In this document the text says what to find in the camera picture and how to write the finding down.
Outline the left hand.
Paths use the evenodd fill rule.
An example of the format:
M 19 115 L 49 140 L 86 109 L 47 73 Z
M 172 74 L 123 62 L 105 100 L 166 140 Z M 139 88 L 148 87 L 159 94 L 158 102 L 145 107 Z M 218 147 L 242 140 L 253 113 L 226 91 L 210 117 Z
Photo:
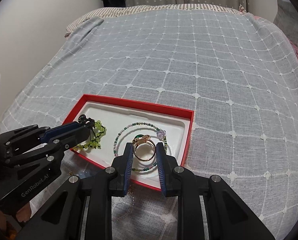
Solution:
M 6 215 L 0 210 L 0 239 L 15 239 L 21 225 L 28 222 L 31 215 L 30 203 L 18 210 L 15 217 Z

